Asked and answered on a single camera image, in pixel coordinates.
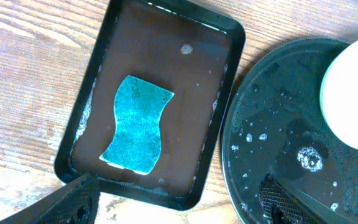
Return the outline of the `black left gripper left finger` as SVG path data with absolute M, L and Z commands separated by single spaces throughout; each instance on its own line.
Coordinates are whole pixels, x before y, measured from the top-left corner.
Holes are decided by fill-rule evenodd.
M 0 224 L 93 224 L 100 198 L 99 180 L 85 174 Z

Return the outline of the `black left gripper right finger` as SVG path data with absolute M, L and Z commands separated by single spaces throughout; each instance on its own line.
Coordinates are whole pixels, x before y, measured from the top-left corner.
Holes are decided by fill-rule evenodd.
M 269 223 L 337 222 L 337 214 L 301 192 L 292 192 L 271 173 L 259 185 L 259 201 Z

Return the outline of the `green scrubbing sponge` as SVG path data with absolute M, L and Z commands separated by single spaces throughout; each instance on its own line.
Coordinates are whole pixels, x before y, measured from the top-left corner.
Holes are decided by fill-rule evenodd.
M 140 78 L 125 77 L 114 97 L 115 133 L 99 159 L 113 167 L 149 174 L 162 151 L 162 113 L 174 96 Z

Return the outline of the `large light green plate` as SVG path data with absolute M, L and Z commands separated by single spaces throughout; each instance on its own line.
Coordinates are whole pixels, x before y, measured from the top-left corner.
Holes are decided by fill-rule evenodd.
M 326 70 L 319 103 L 334 135 L 358 150 L 358 40 L 346 47 Z

